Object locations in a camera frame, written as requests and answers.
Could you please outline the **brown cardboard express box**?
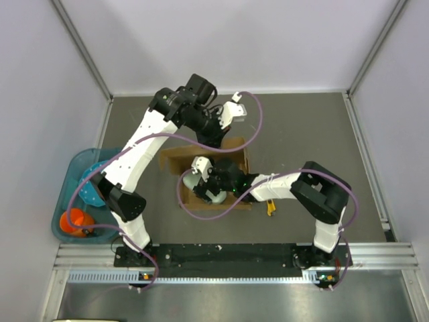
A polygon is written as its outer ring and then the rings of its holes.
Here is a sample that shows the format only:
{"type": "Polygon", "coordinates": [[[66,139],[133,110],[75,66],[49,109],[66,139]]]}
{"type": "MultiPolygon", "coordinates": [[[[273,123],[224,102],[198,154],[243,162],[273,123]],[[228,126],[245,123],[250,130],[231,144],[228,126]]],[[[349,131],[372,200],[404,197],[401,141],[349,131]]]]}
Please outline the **brown cardboard express box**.
{"type": "Polygon", "coordinates": [[[218,153],[188,145],[160,151],[160,168],[183,176],[178,181],[178,195],[190,211],[224,211],[235,203],[248,187],[249,161],[245,148],[218,153]]]}

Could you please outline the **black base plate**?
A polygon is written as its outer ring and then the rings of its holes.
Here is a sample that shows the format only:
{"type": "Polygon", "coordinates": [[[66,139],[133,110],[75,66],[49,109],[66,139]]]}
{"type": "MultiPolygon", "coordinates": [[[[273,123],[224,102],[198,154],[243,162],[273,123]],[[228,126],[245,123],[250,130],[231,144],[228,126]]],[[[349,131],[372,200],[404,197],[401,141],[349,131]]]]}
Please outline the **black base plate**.
{"type": "Polygon", "coordinates": [[[298,277],[312,267],[335,271],[353,264],[345,245],[331,254],[312,244],[160,244],[144,251],[160,278],[298,277]]]}

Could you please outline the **blue perforated plate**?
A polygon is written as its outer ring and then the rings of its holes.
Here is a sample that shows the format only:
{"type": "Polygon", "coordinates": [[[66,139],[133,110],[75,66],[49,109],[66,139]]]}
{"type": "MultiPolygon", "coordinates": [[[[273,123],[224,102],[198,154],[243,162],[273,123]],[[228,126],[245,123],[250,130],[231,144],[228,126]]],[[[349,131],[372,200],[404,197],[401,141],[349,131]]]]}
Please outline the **blue perforated plate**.
{"type": "MultiPolygon", "coordinates": [[[[81,183],[92,171],[99,168],[100,166],[102,166],[106,162],[107,162],[106,160],[101,161],[101,162],[97,162],[97,163],[91,165],[89,168],[87,168],[83,172],[83,174],[79,180],[79,183],[81,183]]],[[[104,200],[102,200],[102,198],[100,198],[100,196],[97,194],[97,192],[96,192],[94,186],[91,184],[91,182],[86,182],[85,185],[80,189],[78,195],[83,200],[85,205],[90,205],[93,207],[105,206],[104,200]]]]}

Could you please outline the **pale green bowl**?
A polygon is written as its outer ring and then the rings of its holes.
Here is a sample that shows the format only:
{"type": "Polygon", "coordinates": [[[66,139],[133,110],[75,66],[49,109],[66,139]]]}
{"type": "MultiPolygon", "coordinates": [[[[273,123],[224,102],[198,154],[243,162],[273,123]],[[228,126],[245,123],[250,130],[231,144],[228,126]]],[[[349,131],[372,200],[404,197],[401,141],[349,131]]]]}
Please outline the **pale green bowl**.
{"type": "Polygon", "coordinates": [[[209,205],[220,205],[227,198],[227,193],[225,191],[221,191],[217,195],[210,192],[205,187],[205,181],[203,181],[201,174],[190,172],[184,176],[182,182],[186,188],[191,190],[199,199],[202,199],[209,205]]]}

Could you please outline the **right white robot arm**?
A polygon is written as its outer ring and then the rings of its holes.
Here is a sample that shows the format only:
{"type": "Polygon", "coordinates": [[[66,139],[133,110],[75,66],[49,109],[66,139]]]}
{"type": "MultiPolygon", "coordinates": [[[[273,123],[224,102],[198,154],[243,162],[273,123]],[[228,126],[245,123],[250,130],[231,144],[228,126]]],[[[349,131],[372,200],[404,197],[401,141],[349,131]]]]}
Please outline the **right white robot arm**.
{"type": "Polygon", "coordinates": [[[297,200],[316,220],[314,260],[329,265],[338,255],[340,224],[351,186],[320,164],[309,161],[291,174],[252,174],[232,160],[197,156],[182,179],[185,187],[208,204],[221,204],[228,193],[244,203],[274,199],[297,200]]]}

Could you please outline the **teal plastic bin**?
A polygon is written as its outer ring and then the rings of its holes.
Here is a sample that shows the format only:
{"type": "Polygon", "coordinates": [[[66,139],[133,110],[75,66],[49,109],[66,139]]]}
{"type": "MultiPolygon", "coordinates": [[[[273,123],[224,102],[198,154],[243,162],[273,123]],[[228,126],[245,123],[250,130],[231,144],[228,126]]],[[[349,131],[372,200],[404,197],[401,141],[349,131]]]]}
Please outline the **teal plastic bin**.
{"type": "MultiPolygon", "coordinates": [[[[94,233],[88,237],[73,237],[64,233],[60,229],[59,221],[62,214],[67,209],[71,196],[79,185],[79,180],[83,172],[97,162],[110,160],[120,151],[121,148],[89,148],[79,152],[71,159],[51,222],[52,233],[62,243],[106,244],[118,236],[118,231],[114,229],[98,228],[95,229],[94,233]]],[[[85,205],[83,200],[77,196],[74,200],[73,207],[88,213],[97,224],[104,223],[108,225],[117,225],[117,222],[112,217],[110,210],[106,205],[103,207],[85,205]]]]}

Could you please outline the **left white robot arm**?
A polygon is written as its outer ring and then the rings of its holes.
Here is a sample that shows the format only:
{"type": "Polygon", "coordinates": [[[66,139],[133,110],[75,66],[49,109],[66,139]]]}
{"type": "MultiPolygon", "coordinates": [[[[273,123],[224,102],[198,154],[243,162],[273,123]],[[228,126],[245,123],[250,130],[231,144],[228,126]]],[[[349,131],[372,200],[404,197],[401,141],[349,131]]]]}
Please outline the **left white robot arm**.
{"type": "Polygon", "coordinates": [[[147,246],[150,236],[142,215],[146,201],[136,193],[137,183],[169,136],[183,126],[196,134],[200,145],[220,148],[232,122],[232,107],[240,97],[233,95],[218,109],[208,107],[217,94],[217,88],[197,74],[176,90],[158,90],[121,153],[90,178],[117,221],[119,233],[130,248],[130,260],[138,266],[150,262],[152,250],[147,246]]]}

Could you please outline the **yellow utility knife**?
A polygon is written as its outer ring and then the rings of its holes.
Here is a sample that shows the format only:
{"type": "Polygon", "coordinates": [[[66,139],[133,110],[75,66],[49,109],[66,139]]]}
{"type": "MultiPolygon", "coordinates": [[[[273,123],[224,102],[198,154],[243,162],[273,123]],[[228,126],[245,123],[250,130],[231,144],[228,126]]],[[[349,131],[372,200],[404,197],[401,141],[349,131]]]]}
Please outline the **yellow utility knife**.
{"type": "Polygon", "coordinates": [[[276,212],[276,207],[273,199],[267,200],[267,215],[269,217],[273,216],[276,212]]]}

